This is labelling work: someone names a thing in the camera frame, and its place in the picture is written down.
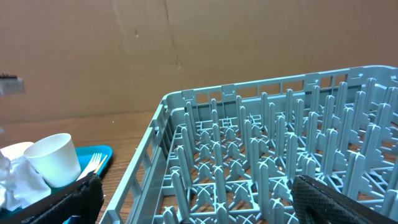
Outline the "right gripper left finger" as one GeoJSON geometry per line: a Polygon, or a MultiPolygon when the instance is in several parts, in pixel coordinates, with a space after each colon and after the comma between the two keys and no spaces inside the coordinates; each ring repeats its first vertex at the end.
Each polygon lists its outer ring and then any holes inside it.
{"type": "Polygon", "coordinates": [[[90,174],[16,213],[1,213],[1,223],[95,223],[104,203],[101,177],[90,174]]]}

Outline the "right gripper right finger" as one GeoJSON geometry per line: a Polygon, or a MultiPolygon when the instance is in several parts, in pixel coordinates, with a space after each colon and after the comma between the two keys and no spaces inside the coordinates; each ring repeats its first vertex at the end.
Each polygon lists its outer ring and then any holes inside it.
{"type": "Polygon", "coordinates": [[[300,223],[397,223],[307,175],[295,176],[292,197],[300,223]]]}

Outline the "white napkin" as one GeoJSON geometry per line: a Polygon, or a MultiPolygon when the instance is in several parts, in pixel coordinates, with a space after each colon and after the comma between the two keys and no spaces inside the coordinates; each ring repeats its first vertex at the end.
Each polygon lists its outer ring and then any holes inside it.
{"type": "Polygon", "coordinates": [[[10,160],[1,154],[1,209],[26,208],[50,194],[44,178],[25,157],[10,160]]]}

